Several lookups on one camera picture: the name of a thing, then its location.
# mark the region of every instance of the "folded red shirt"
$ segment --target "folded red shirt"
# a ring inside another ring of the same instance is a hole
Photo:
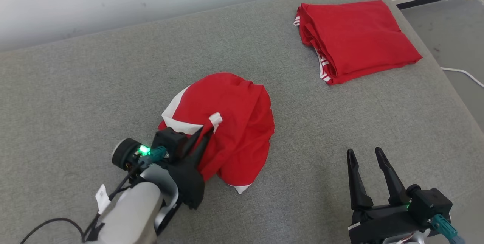
[[[302,42],[316,49],[320,78],[329,85],[422,58],[383,1],[301,4],[294,25]]]

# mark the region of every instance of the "green light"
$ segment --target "green light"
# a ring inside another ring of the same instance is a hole
[[[142,155],[142,156],[147,156],[147,155],[150,155],[150,151],[151,149],[145,145],[141,145],[140,148],[138,149],[138,152]]]

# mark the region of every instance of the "red cloth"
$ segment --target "red cloth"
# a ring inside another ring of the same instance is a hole
[[[216,129],[198,167],[204,180],[215,173],[242,193],[265,164],[274,133],[271,100],[262,85],[231,73],[209,75],[180,92],[158,129],[194,134]]]
[[[320,78],[329,85],[422,58],[383,1],[301,4],[294,25],[302,42],[316,49]]]

